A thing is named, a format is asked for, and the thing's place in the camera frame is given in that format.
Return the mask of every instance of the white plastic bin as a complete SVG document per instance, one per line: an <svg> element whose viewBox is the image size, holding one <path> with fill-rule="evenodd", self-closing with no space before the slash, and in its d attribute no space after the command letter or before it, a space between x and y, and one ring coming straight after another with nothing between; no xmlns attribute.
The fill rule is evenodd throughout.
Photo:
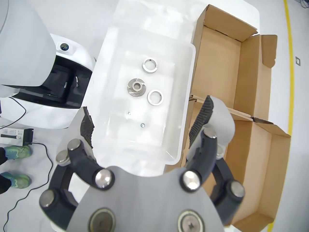
<svg viewBox="0 0 309 232"><path fill-rule="evenodd" d="M102 106L92 144L106 155L173 165L181 155L195 47L131 26L113 26L109 31L114 42L102 47L109 49L104 60L107 76L102 77L104 92L98 93ZM152 74L142 68L148 57L158 63L158 70ZM140 97L127 91L128 82L134 78L146 84L146 92ZM153 89L163 93L161 105L148 102L147 95Z"/></svg>

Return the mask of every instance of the white table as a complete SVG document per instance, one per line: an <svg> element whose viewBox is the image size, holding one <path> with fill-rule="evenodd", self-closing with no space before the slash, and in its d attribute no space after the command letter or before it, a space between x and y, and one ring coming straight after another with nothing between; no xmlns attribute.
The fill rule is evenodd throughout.
<svg viewBox="0 0 309 232"><path fill-rule="evenodd" d="M119 0L112 24L126 24L139 27L157 34L185 42L191 42L196 20L208 4L243 20L260 29L258 10L243 0ZM99 53L94 72L83 101L88 107L94 125L98 122L102 103L100 94L105 86L102 78L107 76L105 61L111 56L114 48L114 33L109 28ZM107 157L100 151L100 146L93 146L97 162L102 167L111 165L140 176L156 176L163 173L165 164L138 160L135 158ZM74 176L69 190L79 201L88 186Z"/></svg>

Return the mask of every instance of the cardboard box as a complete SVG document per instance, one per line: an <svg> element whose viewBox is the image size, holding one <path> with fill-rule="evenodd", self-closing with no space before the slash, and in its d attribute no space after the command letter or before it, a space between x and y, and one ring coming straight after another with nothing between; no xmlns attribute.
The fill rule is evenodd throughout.
<svg viewBox="0 0 309 232"><path fill-rule="evenodd" d="M186 120L190 129L207 95L229 108L236 131L224 159L246 190L232 220L243 232L259 232L274 221L290 146L290 136L267 121L277 36L254 34L254 27L212 5L203 11L192 37L197 55L191 94L196 102L190 104ZM184 166L188 131L181 160L166 171ZM208 195L214 185L211 175L203 184Z"/></svg>
<svg viewBox="0 0 309 232"><path fill-rule="evenodd" d="M277 36L253 34L254 27L209 5L192 41L198 55L191 94L215 96L229 108L267 120Z"/></svg>
<svg viewBox="0 0 309 232"><path fill-rule="evenodd" d="M253 118L235 121L225 161L246 195L232 224L260 232L276 217L289 159L290 135L277 125Z"/></svg>

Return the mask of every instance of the green sneaker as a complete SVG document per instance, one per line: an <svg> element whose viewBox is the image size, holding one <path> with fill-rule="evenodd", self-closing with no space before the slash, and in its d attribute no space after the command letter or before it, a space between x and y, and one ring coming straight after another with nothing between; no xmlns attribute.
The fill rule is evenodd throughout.
<svg viewBox="0 0 309 232"><path fill-rule="evenodd" d="M9 146L4 147L5 150L5 156L8 160L17 159L17 158L27 158L32 155L31 148L26 146Z"/></svg>
<svg viewBox="0 0 309 232"><path fill-rule="evenodd" d="M29 176L25 175L25 174L18 174L16 176L5 172L0 174L3 177L9 179L12 183L12 188L16 188L16 189L24 189L30 186L31 184L31 179Z"/></svg>

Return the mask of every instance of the yellow floor line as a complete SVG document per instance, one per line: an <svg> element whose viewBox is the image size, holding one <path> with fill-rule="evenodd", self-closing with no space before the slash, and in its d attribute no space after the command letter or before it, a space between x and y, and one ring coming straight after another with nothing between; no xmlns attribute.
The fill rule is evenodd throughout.
<svg viewBox="0 0 309 232"><path fill-rule="evenodd" d="M289 124L288 134L292 135L293 131L293 114L294 114L294 56L293 56L293 39L291 22L289 18L289 8L287 0L283 0L284 10L286 13L287 29L288 29L288 40L289 40L289 69L290 69L290 100L289 100ZM272 231L274 223L268 225L268 232Z"/></svg>

